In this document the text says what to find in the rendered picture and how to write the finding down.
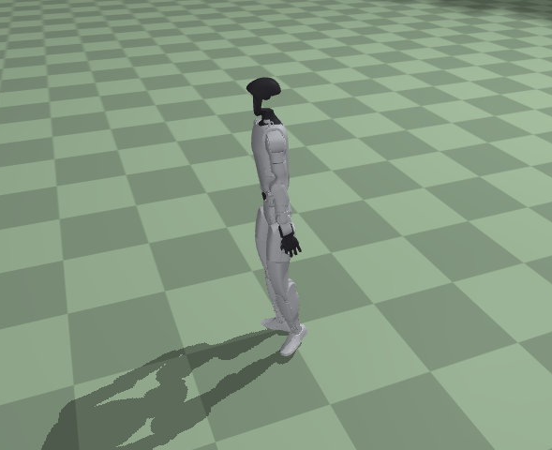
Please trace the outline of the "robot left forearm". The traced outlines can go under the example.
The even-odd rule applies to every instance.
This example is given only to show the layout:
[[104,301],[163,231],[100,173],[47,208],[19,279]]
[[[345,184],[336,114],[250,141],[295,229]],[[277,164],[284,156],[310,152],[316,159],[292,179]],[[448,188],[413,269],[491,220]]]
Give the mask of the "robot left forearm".
[[280,226],[283,235],[292,233],[288,215],[290,203],[288,191],[282,183],[276,183],[272,187],[272,193],[274,195],[273,204],[275,206],[276,222]]

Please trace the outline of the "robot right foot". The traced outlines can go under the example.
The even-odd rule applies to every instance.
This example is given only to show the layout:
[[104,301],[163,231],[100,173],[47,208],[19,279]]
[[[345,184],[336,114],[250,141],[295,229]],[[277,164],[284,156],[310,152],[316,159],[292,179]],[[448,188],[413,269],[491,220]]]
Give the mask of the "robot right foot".
[[283,330],[283,331],[287,331],[287,332],[290,332],[292,330],[292,328],[290,330],[290,328],[288,327],[287,322],[286,322],[285,319],[284,319],[284,322],[283,321],[282,322],[277,322],[276,317],[270,318],[270,319],[263,319],[261,321],[261,324],[263,326],[265,326],[267,328],[270,328],[270,329],[273,329],[273,330]]

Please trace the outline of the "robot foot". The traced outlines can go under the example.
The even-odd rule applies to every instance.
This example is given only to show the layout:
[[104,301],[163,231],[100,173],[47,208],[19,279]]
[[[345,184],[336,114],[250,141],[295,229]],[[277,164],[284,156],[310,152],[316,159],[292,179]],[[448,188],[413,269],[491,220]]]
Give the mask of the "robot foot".
[[270,328],[270,329],[273,329],[273,330],[283,330],[283,331],[287,331],[287,332],[290,332],[292,330],[292,328],[290,330],[290,328],[288,327],[287,322],[286,322],[285,319],[284,319],[284,322],[283,321],[282,322],[277,322],[276,317],[270,318],[270,319],[263,319],[261,321],[261,324],[263,326],[265,326],[267,328]]
[[[292,353],[295,352],[295,350],[299,347],[301,340],[304,338],[304,336],[307,334],[307,328],[304,324],[300,323],[301,332],[298,333],[298,335],[295,335],[295,331],[293,333],[289,333],[286,341],[280,348],[280,354],[283,356],[289,356]],[[297,331],[297,330],[296,330]]]

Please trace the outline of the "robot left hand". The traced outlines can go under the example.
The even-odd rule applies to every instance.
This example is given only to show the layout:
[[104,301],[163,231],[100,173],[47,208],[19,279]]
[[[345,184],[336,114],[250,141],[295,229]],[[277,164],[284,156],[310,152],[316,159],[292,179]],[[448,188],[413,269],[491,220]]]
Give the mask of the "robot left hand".
[[293,251],[294,255],[297,255],[296,247],[298,248],[299,252],[302,252],[302,250],[299,246],[298,240],[293,236],[294,231],[293,231],[292,225],[291,225],[291,228],[292,228],[292,232],[290,234],[287,234],[287,235],[283,236],[281,228],[280,228],[280,226],[278,226],[280,236],[281,236],[281,238],[283,238],[281,240],[282,245],[281,245],[280,249],[282,251],[282,249],[284,248],[285,253],[288,254],[288,252],[289,252],[290,256],[293,257],[292,251]]

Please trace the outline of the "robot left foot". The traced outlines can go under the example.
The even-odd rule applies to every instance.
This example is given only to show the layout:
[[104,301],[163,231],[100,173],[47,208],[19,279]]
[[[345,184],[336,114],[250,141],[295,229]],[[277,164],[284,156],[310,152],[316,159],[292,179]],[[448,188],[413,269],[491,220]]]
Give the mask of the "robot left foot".
[[[289,333],[286,341],[280,348],[280,354],[283,356],[289,356],[292,353],[295,352],[295,350],[299,347],[301,340],[304,338],[304,336],[307,334],[307,328],[304,324],[300,323],[301,332],[298,333],[298,335],[295,335],[295,331],[293,333]],[[297,330],[296,330],[297,331]]]

